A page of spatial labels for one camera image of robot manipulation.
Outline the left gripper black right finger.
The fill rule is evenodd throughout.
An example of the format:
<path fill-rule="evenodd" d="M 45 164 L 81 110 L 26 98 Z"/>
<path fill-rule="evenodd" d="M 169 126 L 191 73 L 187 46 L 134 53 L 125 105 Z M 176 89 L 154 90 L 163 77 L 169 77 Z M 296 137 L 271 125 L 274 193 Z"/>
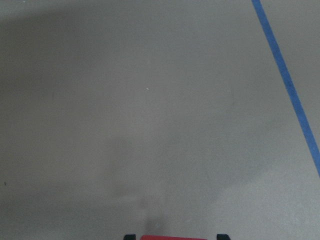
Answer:
<path fill-rule="evenodd" d="M 216 239 L 217 240 L 231 240 L 231 238 L 229 237 L 228 234 L 221 234 L 221 233 L 216 235 Z"/>

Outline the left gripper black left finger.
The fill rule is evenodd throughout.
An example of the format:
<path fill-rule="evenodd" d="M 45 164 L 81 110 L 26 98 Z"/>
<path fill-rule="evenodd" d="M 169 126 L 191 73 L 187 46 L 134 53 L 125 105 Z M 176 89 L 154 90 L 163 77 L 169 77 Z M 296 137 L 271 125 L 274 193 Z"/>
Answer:
<path fill-rule="evenodd" d="M 123 237 L 123 240 L 136 240 L 136 235 L 135 234 L 126 234 Z"/>

